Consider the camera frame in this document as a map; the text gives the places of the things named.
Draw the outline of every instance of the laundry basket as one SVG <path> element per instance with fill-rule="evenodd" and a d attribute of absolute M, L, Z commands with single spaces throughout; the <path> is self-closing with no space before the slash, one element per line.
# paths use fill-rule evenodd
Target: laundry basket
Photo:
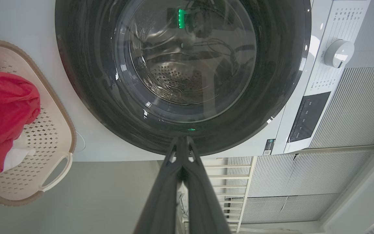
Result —
<path fill-rule="evenodd" d="M 0 173 L 0 204 L 20 206 L 40 197 L 67 174 L 72 163 L 76 133 L 63 105 L 43 73 L 18 47 L 0 40 L 0 72 L 17 74 L 33 83 L 40 93 L 41 112 L 24 126 L 20 146 L 36 149 L 17 167 Z M 43 186 L 61 160 L 67 164 L 60 175 Z"/>

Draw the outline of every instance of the white dial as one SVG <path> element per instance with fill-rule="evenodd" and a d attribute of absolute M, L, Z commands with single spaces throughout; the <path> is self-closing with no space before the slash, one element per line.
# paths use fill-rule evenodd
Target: white dial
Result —
<path fill-rule="evenodd" d="M 325 52 L 324 62 L 331 67 L 341 68 L 350 61 L 354 52 L 355 45 L 352 42 L 337 40 Z"/>

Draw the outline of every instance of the washing machine drum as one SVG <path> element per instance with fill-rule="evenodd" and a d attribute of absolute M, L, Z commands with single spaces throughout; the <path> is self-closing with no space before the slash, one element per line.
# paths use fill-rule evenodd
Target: washing machine drum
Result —
<path fill-rule="evenodd" d="M 110 131 L 165 154 L 254 136 L 292 94 L 308 53 L 309 0 L 58 0 L 67 75 Z"/>

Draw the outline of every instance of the red clothing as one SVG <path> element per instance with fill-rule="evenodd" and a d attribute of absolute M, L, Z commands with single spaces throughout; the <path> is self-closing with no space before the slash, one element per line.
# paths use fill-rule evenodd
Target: red clothing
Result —
<path fill-rule="evenodd" d="M 40 95 L 26 79 L 0 72 L 0 172 L 6 153 L 12 148 L 24 124 L 32 123 L 40 113 Z"/>

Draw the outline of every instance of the green light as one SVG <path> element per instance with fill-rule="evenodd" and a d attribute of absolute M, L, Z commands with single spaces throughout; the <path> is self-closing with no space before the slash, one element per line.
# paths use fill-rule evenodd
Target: green light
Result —
<path fill-rule="evenodd" d="M 186 13 L 183 9 L 178 9 L 178 28 L 184 28 L 184 14 Z"/>

